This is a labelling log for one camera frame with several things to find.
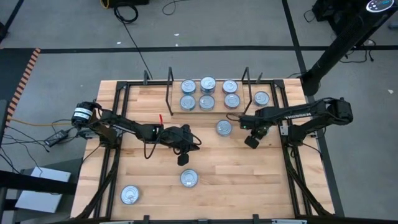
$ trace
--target metal can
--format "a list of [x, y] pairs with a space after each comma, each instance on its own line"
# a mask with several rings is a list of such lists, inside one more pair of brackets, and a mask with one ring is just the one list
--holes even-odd
[[203, 94], [212, 94], [216, 90], [216, 80], [213, 77], [205, 77], [200, 80], [200, 91]]
[[197, 84], [193, 80], [184, 80], [181, 83], [181, 90], [186, 95], [192, 95], [197, 90]]
[[120, 199], [126, 205], [134, 204], [138, 200], [138, 198], [139, 190], [136, 186], [133, 185], [126, 186], [120, 194]]
[[191, 111], [195, 108], [196, 102], [193, 96], [185, 95], [180, 100], [181, 109]]
[[187, 169], [182, 172], [180, 180], [182, 185], [193, 187], [198, 183], [198, 174], [192, 169]]
[[217, 123], [216, 131], [220, 136], [229, 136], [232, 132], [232, 124], [227, 120], [221, 120]]
[[201, 96], [201, 98], [199, 99], [200, 109], [204, 111], [212, 110], [214, 108], [215, 103], [216, 101], [210, 95]]
[[237, 94], [228, 94], [225, 96], [224, 105], [230, 110], [236, 109], [241, 103], [241, 99]]
[[235, 93], [238, 90], [238, 83], [234, 80], [225, 80], [223, 83], [223, 92], [225, 94]]
[[258, 91], [254, 95], [254, 104], [257, 106], [266, 106], [269, 102], [269, 95], [264, 91]]

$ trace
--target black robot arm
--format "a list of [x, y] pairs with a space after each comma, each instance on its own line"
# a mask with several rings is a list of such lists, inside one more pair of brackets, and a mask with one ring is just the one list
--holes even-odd
[[290, 106], [286, 108], [265, 107], [255, 112], [254, 116], [242, 115], [239, 117], [240, 127], [251, 130], [251, 135], [245, 143], [251, 148], [257, 148], [268, 129], [281, 121], [312, 116], [313, 119], [302, 125], [283, 127], [282, 135], [287, 136], [288, 142], [299, 146], [306, 135], [325, 128], [331, 124], [346, 125], [353, 121], [351, 105], [343, 98], [324, 98], [313, 103]]
[[[97, 118], [96, 109], [100, 113], [100, 118]], [[188, 163], [188, 152], [199, 150], [198, 146], [201, 144], [187, 124], [181, 128], [175, 126], [164, 128], [163, 124], [139, 124], [110, 110], [104, 110], [101, 105], [92, 102], [77, 104], [72, 116], [72, 125], [78, 130], [88, 128], [94, 131], [99, 136], [100, 142], [108, 147], [116, 148], [120, 145], [117, 132], [117, 129], [120, 129], [135, 135], [144, 144], [161, 144], [173, 148], [174, 153], [178, 155], [177, 163], [180, 166]], [[193, 138], [199, 140], [199, 143], [194, 143]]]

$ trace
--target wooden tabletop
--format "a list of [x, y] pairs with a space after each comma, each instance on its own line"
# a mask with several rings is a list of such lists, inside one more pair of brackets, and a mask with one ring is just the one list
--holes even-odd
[[[286, 79], [285, 90], [289, 105], [306, 103], [299, 79]], [[102, 81], [97, 102], [103, 108], [113, 105], [117, 81]], [[265, 85], [252, 85], [252, 92], [266, 91]], [[116, 182], [112, 220], [142, 220], [150, 215], [151, 220], [188, 219], [246, 219], [253, 214], [260, 218], [293, 218], [287, 173], [282, 155], [279, 132], [271, 127], [257, 149], [250, 149], [244, 139], [249, 131], [239, 129], [233, 123], [230, 136], [221, 137], [215, 131], [216, 123], [225, 119], [225, 114], [174, 114], [171, 116], [165, 103], [165, 86], [132, 86], [127, 104], [128, 119], [138, 123], [158, 123], [163, 116], [165, 127], [189, 124], [196, 136], [202, 140], [199, 151], [189, 153], [190, 162], [180, 167], [177, 156], [171, 149], [157, 146], [150, 159], [144, 158], [143, 143], [132, 134], [125, 134]], [[247, 90], [243, 89], [244, 101], [248, 101]], [[282, 102], [279, 91], [279, 102]], [[123, 103], [123, 94], [119, 105]], [[248, 114], [259, 108], [251, 105]], [[300, 124], [308, 118], [295, 119]], [[304, 143], [316, 147], [315, 138], [307, 137]], [[98, 145], [97, 139], [87, 142], [85, 156]], [[320, 155], [307, 146], [299, 147], [305, 180], [318, 201], [333, 213], [330, 192], [326, 182]], [[72, 216], [78, 215], [98, 189], [104, 151], [98, 149], [81, 167]], [[180, 183], [180, 174], [185, 169], [194, 169], [199, 183], [186, 188]], [[134, 205], [125, 205], [120, 193], [127, 185], [140, 190], [140, 198]], [[303, 200], [296, 186], [300, 211], [304, 214]], [[108, 198], [105, 193], [101, 215], [104, 215]]]

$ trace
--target cable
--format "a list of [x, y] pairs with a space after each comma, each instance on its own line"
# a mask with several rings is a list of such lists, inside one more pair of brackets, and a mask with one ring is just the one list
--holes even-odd
[[312, 22], [312, 21], [315, 19], [315, 16], [314, 16], [314, 17], [309, 21], [309, 20], [305, 17], [306, 13], [308, 13], [308, 12], [310, 12], [310, 11], [312, 11], [312, 9], [305, 11], [304, 14], [303, 14], [303, 17], [304, 17], [304, 19], [306, 20], [307, 23], [310, 23], [310, 22]]
[[[136, 16], [132, 19], [125, 19], [119, 12], [119, 7], [122, 6], [129, 6], [132, 10], [134, 10]], [[116, 16], [116, 18], [118, 18], [118, 21], [122, 22], [123, 24], [130, 24], [138, 19], [138, 10], [131, 2], [118, 2], [113, 8], [113, 13]]]
[[84, 163], [85, 162], [85, 160], [89, 157], [89, 156], [91, 156], [92, 155], [92, 153], [94, 153], [95, 151], [97, 151], [97, 149], [98, 148], [100, 148], [100, 144], [97, 146], [97, 148], [95, 148], [91, 153], [89, 153], [84, 159], [83, 159], [83, 162], [81, 162], [81, 163]]
[[[138, 11], [137, 11], [137, 9], [135, 9], [135, 11], [136, 11], [136, 13], [137, 13], [135, 19], [137, 19], [137, 17], [138, 17]], [[118, 18], [118, 20], [123, 24], [124, 28], [126, 29], [127, 33], [129, 34], [129, 37], [130, 37], [132, 43], [136, 46], [136, 49], [137, 49], [137, 51], [138, 51], [138, 53], [139, 53], [139, 55], [140, 55], [140, 57], [141, 57], [141, 59], [142, 59], [142, 62], [144, 62], [144, 65], [145, 65], [146, 69], [148, 70], [150, 79], [154, 79], [154, 77], [152, 76], [152, 73], [150, 72], [150, 70], [149, 70], [149, 68], [148, 68], [148, 65], [146, 64], [146, 62], [145, 62], [145, 60], [144, 60], [144, 57], [143, 57], [142, 54], [141, 54], [141, 51], [140, 51], [139, 47], [137, 46], [136, 42], [135, 42], [134, 39], [132, 38], [129, 29], [127, 29], [126, 23], [123, 22], [123, 19], [124, 19], [124, 18], [123, 18], [122, 16], [120, 16], [118, 7], [115, 7], [115, 8], [114, 8], [114, 14], [115, 14], [116, 18]]]
[[[70, 122], [70, 119], [59, 119], [59, 120], [53, 121], [52, 124], [55, 124], [60, 121], [69, 121]], [[57, 131], [55, 130], [54, 125], [51, 125], [51, 128], [54, 130], [54, 134], [56, 134]]]
[[313, 149], [313, 150], [315, 150], [315, 151], [317, 151], [317, 152], [319, 153], [319, 155], [322, 156], [322, 153], [321, 153], [317, 148], [312, 147], [312, 146], [310, 146], [310, 145], [308, 145], [308, 144], [305, 144], [305, 143], [303, 143], [303, 145], [304, 145], [304, 146], [307, 146], [307, 147], [309, 147], [309, 148], [311, 148], [311, 149]]
[[[172, 2], [167, 3], [167, 4], [166, 4], [165, 6], [163, 6], [163, 8], [162, 8], [163, 14], [165, 14], [166, 16], [171, 16], [172, 14], [174, 14], [174, 13], [175, 13], [175, 10], [176, 10], [176, 8], [177, 8], [176, 2], [180, 2], [180, 1], [189, 1], [189, 0], [177, 0], [177, 1], [176, 1], [176, 0], [173, 0]], [[165, 9], [167, 6], [171, 5], [171, 4], [174, 4], [173, 11], [170, 12], [170, 13], [164, 12], [164, 9]]]
[[0, 154], [0, 156], [8, 163], [8, 165], [10, 165], [12, 172], [15, 171], [17, 172], [17, 174], [21, 174], [20, 172], [18, 172], [18, 170], [15, 169], [15, 167], [10, 162], [8, 162], [8, 160], [2, 154]]
[[[371, 39], [368, 39], [368, 40], [370, 40], [371, 42], [373, 42], [373, 46], [376, 46], [376, 42], [374, 41], [374, 40], [371, 40]], [[342, 61], [342, 60], [340, 60], [340, 62], [341, 63], [364, 63], [364, 62], [367, 62], [368, 61], [368, 54], [369, 54], [369, 58], [371, 59], [371, 62], [374, 62], [374, 59], [373, 59], [373, 57], [372, 57], [372, 55], [371, 55], [371, 52], [372, 52], [372, 50], [369, 50], [369, 53], [368, 53], [368, 50], [366, 49], [366, 46], [365, 45], [362, 45], [363, 47], [364, 47], [364, 49], [365, 49], [365, 59], [364, 60], [362, 60], [362, 61], [349, 61], [349, 62], [344, 62], [344, 61]], [[349, 55], [351, 55], [352, 53], [354, 53], [355, 51], [357, 51], [356, 49], [354, 49], [352, 52], [350, 52], [349, 54], [346, 54], [346, 58], [348, 58], [348, 56]]]
[[230, 118], [229, 116], [234, 116], [234, 117], [239, 117], [239, 114], [238, 113], [227, 113], [226, 114], [226, 118], [228, 119], [228, 120], [230, 120], [230, 121], [239, 121], [239, 119], [232, 119], [232, 118]]
[[305, 72], [296, 72], [296, 73], [293, 73], [293, 74], [289, 75], [289, 76], [286, 77], [286, 78], [290, 78], [290, 77], [292, 77], [292, 76], [294, 76], [294, 75], [302, 75], [302, 74], [306, 73], [307, 71], [305, 71]]
[[26, 124], [26, 125], [30, 125], [30, 126], [37, 126], [37, 127], [65, 126], [65, 125], [70, 125], [70, 124], [67, 124], [67, 123], [60, 123], [60, 124], [54, 124], [54, 123], [51, 123], [51, 124], [32, 124], [32, 123], [25, 122], [25, 121], [21, 121], [21, 120], [14, 119], [14, 118], [11, 118], [10, 120], [11, 120], [11, 121], [18, 122], [18, 123], [21, 123], [21, 124]]
[[[33, 140], [34, 142], [38, 142], [36, 139], [34, 139], [34, 138], [28, 136], [27, 134], [23, 133], [22, 131], [18, 131], [17, 129], [15, 129], [15, 128], [13, 128], [13, 127], [10, 127], [10, 126], [8, 126], [7, 128], [11, 128], [12, 130], [14, 130], [14, 131], [16, 131], [16, 132], [23, 134], [24, 136], [30, 138], [30, 139]], [[44, 148], [44, 150], [45, 150], [46, 152], [50, 152], [49, 150], [46, 149], [46, 147], [45, 147], [44, 145], [41, 145], [41, 146]]]

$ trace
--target black electronic device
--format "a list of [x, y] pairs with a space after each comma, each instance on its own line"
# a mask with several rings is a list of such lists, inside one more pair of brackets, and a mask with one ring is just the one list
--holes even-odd
[[312, 6], [312, 12], [318, 22], [328, 21], [335, 34], [340, 35], [364, 8], [368, 8], [368, 4], [371, 5], [371, 12], [383, 13], [378, 15], [379, 19], [373, 24], [372, 29], [357, 41], [355, 46], [359, 47], [396, 12], [398, 7], [394, 4], [394, 0], [317, 0]]
[[[96, 109], [100, 112], [100, 118], [97, 118]], [[191, 133], [187, 124], [181, 128], [176, 126], [164, 128], [163, 124], [139, 124], [114, 114], [110, 110], [102, 109], [101, 105], [92, 102], [77, 104], [72, 116], [72, 125], [78, 131], [82, 128], [94, 131], [99, 136], [99, 141], [108, 147], [120, 146], [117, 130], [135, 135], [144, 144], [155, 144], [152, 152], [156, 144], [167, 146], [178, 155], [177, 164], [180, 166], [188, 163], [188, 152], [199, 150], [198, 146], [201, 144], [200, 140]], [[199, 143], [194, 143], [193, 138], [199, 140]]]
[[380, 8], [377, 7], [376, 9], [373, 5], [376, 3], [379, 4], [379, 1], [380, 0], [373, 0], [370, 1], [366, 7], [364, 6], [361, 12], [345, 26], [344, 30], [325, 50], [313, 67], [300, 77], [306, 96], [313, 96], [316, 94], [322, 77], [324, 77], [358, 42], [367, 38], [369, 32], [372, 30], [374, 31], [375, 26], [379, 26], [381, 19], [392, 10], [391, 8], [394, 5], [393, 0], [386, 0], [389, 4], [380, 6]]
[[51, 135], [50, 137], [48, 137], [46, 140], [44, 140], [44, 143], [46, 145], [48, 145], [49, 147], [52, 147], [56, 143], [66, 139], [68, 136], [69, 136], [69, 134], [66, 131], [61, 130], [61, 131]]
[[251, 130], [245, 143], [251, 148], [258, 147], [259, 141], [268, 129], [281, 121], [312, 116], [313, 119], [302, 125], [281, 127], [281, 134], [287, 137], [287, 142], [293, 146], [300, 146], [306, 135], [321, 130], [331, 124], [346, 125], [353, 121], [351, 105], [343, 98], [324, 98], [313, 103], [290, 106], [286, 108], [265, 107], [252, 115], [239, 117], [240, 127]]

